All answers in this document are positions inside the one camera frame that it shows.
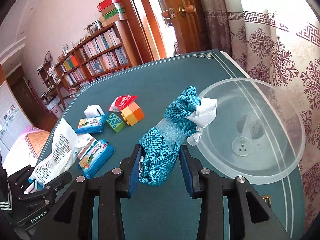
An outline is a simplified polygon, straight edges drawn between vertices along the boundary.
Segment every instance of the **red snack package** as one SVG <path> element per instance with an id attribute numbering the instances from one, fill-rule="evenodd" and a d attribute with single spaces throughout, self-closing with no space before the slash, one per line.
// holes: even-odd
<path id="1" fill-rule="evenodd" d="M 109 107 L 110 112 L 120 112 L 128 105 L 130 105 L 138 96 L 124 95 L 117 97 L 111 106 Z"/>

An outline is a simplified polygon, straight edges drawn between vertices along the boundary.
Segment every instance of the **pink trash can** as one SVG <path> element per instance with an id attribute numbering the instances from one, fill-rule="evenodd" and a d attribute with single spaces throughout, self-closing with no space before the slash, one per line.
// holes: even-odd
<path id="1" fill-rule="evenodd" d="M 59 104 L 56 104 L 56 105 L 51 109 L 51 112 L 53 112 L 54 115 L 55 115 L 57 118 L 60 118 L 60 116 L 63 114 L 63 111 L 62 111 L 61 107 L 59 106 Z"/>

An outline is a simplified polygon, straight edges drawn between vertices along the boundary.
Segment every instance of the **orange toy block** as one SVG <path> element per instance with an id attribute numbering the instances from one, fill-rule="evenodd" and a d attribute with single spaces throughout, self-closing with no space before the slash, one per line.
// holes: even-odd
<path id="1" fill-rule="evenodd" d="M 140 106 L 138 106 L 136 102 L 131 103 L 128 107 L 133 112 L 134 116 L 137 118 L 138 121 L 144 118 L 144 114 Z"/>
<path id="2" fill-rule="evenodd" d="M 121 116 L 123 117 L 123 120 L 128 125 L 134 125 L 138 122 L 137 118 L 134 116 L 134 113 L 131 111 L 131 109 L 127 106 L 121 111 Z"/>

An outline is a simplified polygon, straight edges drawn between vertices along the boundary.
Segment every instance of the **white ribbon bow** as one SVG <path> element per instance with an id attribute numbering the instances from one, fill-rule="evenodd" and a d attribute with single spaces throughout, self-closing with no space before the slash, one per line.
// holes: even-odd
<path id="1" fill-rule="evenodd" d="M 196 110 L 188 117 L 185 117 L 197 125 L 197 132 L 187 138 L 190 145 L 194 146 L 200 141 L 204 128 L 215 119 L 216 115 L 217 100 L 201 98 L 200 106 L 196 106 Z"/>

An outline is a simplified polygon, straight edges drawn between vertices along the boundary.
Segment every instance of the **patterned curtain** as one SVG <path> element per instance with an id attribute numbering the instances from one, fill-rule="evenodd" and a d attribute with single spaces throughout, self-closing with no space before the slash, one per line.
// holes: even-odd
<path id="1" fill-rule="evenodd" d="M 320 23 L 305 0 L 201 1 L 212 48 L 230 53 L 230 39 L 233 59 L 252 78 L 283 90 L 303 119 L 307 230 L 320 211 Z"/>

